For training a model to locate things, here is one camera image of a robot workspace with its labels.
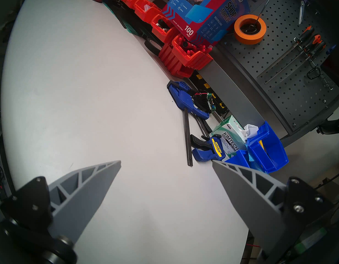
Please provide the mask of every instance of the tape roll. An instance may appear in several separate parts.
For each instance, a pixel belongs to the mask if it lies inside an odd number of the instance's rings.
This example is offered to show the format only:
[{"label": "tape roll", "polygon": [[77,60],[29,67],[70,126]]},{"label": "tape roll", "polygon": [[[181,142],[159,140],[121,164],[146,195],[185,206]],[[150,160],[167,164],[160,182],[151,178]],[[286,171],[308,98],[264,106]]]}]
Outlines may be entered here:
[{"label": "tape roll", "polygon": [[243,44],[257,44],[263,39],[267,27],[265,22],[261,18],[258,19],[256,24],[256,28],[258,30],[256,34],[248,35],[243,33],[240,29],[243,25],[255,24],[257,18],[258,16],[249,14],[243,15],[236,20],[234,24],[234,35],[239,42]]}]

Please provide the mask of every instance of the screw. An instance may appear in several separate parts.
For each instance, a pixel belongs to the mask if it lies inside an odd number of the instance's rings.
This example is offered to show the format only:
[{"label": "screw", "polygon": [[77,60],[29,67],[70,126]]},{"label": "screw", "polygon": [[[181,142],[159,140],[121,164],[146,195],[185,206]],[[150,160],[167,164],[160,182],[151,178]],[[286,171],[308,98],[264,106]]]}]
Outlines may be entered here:
[{"label": "screw", "polygon": [[301,205],[296,204],[294,205],[294,210],[296,213],[303,213],[305,209]]},{"label": "screw", "polygon": [[323,203],[323,199],[321,197],[315,197],[315,201],[319,203]]}]

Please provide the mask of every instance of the shop towels box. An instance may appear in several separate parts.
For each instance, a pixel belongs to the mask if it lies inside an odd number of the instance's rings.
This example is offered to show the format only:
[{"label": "shop towels box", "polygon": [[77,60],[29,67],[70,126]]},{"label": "shop towels box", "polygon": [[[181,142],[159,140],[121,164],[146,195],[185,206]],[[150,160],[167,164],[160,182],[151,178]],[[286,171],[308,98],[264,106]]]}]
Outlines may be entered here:
[{"label": "shop towels box", "polygon": [[170,0],[162,13],[193,44],[215,46],[240,16],[247,0]]},{"label": "shop towels box", "polygon": [[238,150],[246,150],[246,142],[241,130],[243,130],[243,128],[238,121],[233,116],[229,116],[215,127],[211,136],[214,134],[222,136],[223,150],[229,158],[232,158]]}]

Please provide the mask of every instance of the scissors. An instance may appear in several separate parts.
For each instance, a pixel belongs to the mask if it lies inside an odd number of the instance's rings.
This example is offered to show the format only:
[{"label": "scissors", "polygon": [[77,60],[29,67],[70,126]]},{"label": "scissors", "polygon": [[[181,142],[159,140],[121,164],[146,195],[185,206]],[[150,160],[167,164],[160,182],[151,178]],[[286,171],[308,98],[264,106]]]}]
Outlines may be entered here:
[{"label": "scissors", "polygon": [[300,4],[300,14],[299,14],[299,24],[302,23],[302,18],[304,17],[304,9],[305,9],[305,4],[308,1],[313,1],[313,0],[301,0]]}]

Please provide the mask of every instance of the red wire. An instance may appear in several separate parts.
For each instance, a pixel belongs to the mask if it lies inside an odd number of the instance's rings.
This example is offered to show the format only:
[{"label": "red wire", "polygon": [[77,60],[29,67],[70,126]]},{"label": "red wire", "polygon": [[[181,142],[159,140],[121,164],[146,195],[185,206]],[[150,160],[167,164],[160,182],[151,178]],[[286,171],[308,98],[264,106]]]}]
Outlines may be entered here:
[{"label": "red wire", "polygon": [[260,247],[258,245],[252,245],[252,244],[246,244],[246,245],[253,246],[253,247]]}]

